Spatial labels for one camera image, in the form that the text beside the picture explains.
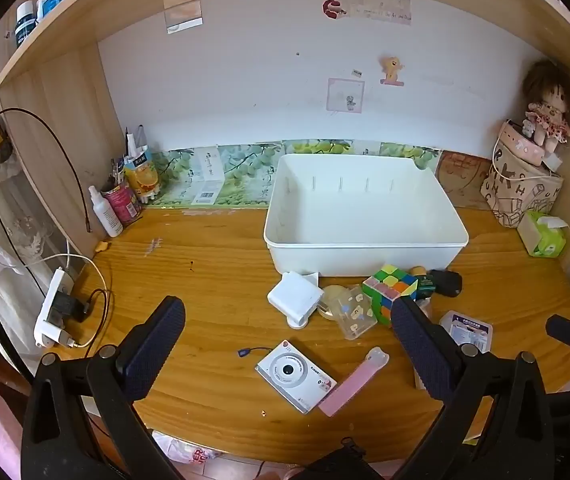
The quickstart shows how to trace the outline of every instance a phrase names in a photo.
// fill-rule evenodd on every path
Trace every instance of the wooden tabletop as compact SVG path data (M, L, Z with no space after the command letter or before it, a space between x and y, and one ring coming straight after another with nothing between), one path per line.
M570 349L545 334L552 314L570 319L570 284L557 260L531 258L515 229L501 227L489 211L459 209L469 245L450 269L463 275L457 298L434 296L433 318L457 310L494 326L492 352L513 358L520 351L538 360L547 391L570 380ZM370 462L404 458L420 441L441 403L414 386L412 365L393 332L377 325L354 341L313 314L292 330L267 302L280 275L262 239L264 210L146 210L111 247L95 257L113 291L113 314L100 346L118 344L142 323L165 295L181 298L185 330L151 393L135 404L146 425L204 446L259 460L308 463L352 436ZM152 249L157 238L158 246ZM357 278L324 278L347 285ZM76 296L100 286L86 266ZM86 341L100 308L69 332ZM265 352L239 358L245 347L273 347L290 340L338 382L374 346L390 355L377 373L332 418L320 410L302 415L254 370ZM65 358L81 351L59 349ZM479 432L485 402L472 430Z

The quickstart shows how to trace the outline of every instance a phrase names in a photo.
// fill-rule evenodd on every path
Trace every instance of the white wall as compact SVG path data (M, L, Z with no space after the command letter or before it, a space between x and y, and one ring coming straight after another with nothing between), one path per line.
M331 20L323 0L203 0L204 24L168 35L162 14L106 38L100 55L120 124L154 151L263 140L402 142L489 157L497 125L520 118L520 83L541 54L432 0L412 25ZM402 88L380 84L398 56ZM325 109L327 79L366 81L362 114Z

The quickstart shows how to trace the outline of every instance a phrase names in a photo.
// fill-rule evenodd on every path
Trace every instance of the pink can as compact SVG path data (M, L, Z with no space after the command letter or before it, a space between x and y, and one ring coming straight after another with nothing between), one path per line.
M127 226L140 218L142 206L127 181L102 194L114 209L121 224Z

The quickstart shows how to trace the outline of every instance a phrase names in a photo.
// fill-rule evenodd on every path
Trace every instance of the white plastic bag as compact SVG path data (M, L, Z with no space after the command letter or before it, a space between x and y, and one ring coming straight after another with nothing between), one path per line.
M222 455L220 451L209 449L209 447L197 446L156 430L152 431L152 438L162 452L167 455L167 458L174 460L174 462L203 464L210 458Z

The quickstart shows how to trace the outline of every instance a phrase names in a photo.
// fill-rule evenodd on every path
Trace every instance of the white curtain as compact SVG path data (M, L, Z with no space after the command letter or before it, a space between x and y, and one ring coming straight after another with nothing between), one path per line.
M31 188L15 153L0 164L0 215L25 263L65 252L65 238ZM64 266L64 260L54 258L30 266L45 293L53 274L51 269ZM0 262L20 266L1 225ZM42 301L43 294L27 270L8 268L0 263L0 321L18 354L33 372L42 354L33 336Z

